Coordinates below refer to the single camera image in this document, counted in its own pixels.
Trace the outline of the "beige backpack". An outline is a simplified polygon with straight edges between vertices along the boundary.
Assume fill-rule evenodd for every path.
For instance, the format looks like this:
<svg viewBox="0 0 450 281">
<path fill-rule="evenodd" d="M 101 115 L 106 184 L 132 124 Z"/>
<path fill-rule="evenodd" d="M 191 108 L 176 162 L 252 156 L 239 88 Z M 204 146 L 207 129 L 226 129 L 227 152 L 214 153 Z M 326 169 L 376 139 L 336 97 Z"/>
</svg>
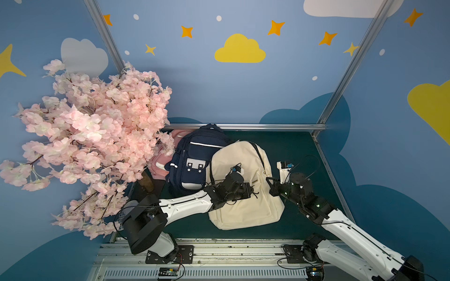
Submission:
<svg viewBox="0 0 450 281">
<path fill-rule="evenodd" d="M 249 228 L 280 220 L 284 204 L 270 194 L 266 178 L 272 176 L 266 152 L 250 141 L 237 141 L 217 151 L 206 168 L 206 182 L 225 179 L 231 168 L 241 164 L 243 178 L 253 186 L 256 195 L 236 203 L 225 204 L 209 212 L 210 221 L 221 230 Z"/>
</svg>

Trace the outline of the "navy blue backpack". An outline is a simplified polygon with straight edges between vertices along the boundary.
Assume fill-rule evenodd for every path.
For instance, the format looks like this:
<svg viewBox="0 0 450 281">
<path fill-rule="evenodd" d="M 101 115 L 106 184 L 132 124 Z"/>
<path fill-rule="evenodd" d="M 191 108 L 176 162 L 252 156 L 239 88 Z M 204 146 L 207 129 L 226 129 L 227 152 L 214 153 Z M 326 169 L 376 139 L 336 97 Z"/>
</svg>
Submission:
<svg viewBox="0 0 450 281">
<path fill-rule="evenodd" d="M 213 155 L 230 143 L 230 138 L 215 124 L 202 126 L 184 136 L 172 160 L 165 165 L 169 172 L 166 177 L 169 193 L 181 197 L 203 189 Z"/>
</svg>

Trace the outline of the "pink backpack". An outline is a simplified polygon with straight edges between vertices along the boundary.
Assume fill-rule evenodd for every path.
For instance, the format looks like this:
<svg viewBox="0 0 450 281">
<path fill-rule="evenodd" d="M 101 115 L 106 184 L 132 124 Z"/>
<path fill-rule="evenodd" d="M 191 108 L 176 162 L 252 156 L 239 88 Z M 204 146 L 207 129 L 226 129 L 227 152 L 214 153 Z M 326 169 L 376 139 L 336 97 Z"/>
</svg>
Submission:
<svg viewBox="0 0 450 281">
<path fill-rule="evenodd" d="M 174 149 L 177 148 L 179 142 L 189 133 L 193 132 L 193 130 L 189 129 L 176 129 L 169 133 L 169 135 L 174 140 Z M 153 158 L 148 162 L 147 168 L 150 171 L 150 174 L 155 180 L 165 180 L 169 172 L 165 169 L 165 165 L 172 160 L 173 152 L 170 155 L 166 155 L 163 150 L 163 144 L 157 145 L 157 153 Z"/>
</svg>

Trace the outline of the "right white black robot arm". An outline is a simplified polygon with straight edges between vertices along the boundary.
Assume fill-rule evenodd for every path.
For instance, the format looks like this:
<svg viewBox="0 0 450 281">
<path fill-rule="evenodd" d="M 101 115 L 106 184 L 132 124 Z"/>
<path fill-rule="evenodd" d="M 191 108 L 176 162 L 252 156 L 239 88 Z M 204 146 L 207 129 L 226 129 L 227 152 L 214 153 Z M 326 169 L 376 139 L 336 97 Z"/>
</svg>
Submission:
<svg viewBox="0 0 450 281">
<path fill-rule="evenodd" d="M 316 195 L 311 181 L 301 173 L 280 172 L 281 179 L 266 179 L 272 196 L 294 203 L 300 213 L 315 225 L 336 236 L 351 252 L 340 249 L 319 234 L 302 244 L 301 254 L 309 263 L 329 263 L 360 281 L 423 281 L 424 266 L 416 257 L 385 246 L 327 199 Z"/>
</svg>

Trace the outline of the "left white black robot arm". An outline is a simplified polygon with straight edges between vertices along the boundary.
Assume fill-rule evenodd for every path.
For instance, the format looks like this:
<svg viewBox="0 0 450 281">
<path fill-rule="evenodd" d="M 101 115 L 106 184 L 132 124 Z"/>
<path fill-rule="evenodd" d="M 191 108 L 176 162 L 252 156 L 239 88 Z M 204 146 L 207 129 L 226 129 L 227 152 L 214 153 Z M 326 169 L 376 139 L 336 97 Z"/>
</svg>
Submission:
<svg viewBox="0 0 450 281">
<path fill-rule="evenodd" d="M 207 185 L 195 194 L 175 199 L 157 199 L 153 194 L 140 202 L 130 201 L 119 211 L 121 234 L 132 254 L 146 250 L 162 258 L 175 251 L 175 240 L 164 233 L 166 226 L 195 214 L 208 213 L 224 207 L 227 203 L 256 196 L 253 186 L 245 182 L 241 173 L 232 170 L 224 180 Z"/>
</svg>

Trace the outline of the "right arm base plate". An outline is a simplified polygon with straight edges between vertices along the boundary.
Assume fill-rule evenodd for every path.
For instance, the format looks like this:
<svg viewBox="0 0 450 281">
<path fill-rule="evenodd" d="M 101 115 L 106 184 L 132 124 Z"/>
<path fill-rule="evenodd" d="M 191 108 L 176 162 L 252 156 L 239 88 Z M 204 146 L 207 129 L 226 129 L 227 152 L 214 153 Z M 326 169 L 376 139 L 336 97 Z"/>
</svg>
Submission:
<svg viewBox="0 0 450 281">
<path fill-rule="evenodd" d="M 316 253 L 316 248 L 309 245 L 292 245 L 285 244 L 282 250 L 287 258 L 289 264 L 292 263 L 323 263 Z"/>
</svg>

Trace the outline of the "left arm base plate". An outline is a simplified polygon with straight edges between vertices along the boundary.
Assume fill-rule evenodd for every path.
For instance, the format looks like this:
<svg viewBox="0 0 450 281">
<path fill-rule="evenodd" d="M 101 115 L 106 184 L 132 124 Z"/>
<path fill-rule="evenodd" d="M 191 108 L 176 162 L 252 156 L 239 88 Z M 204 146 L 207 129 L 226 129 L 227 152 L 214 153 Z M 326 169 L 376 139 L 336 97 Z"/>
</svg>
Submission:
<svg viewBox="0 0 450 281">
<path fill-rule="evenodd" d="M 161 257 L 158 254 L 148 251 L 145 259 L 146 264 L 192 264 L 195 247 L 193 245 L 176 246 L 167 256 Z"/>
</svg>

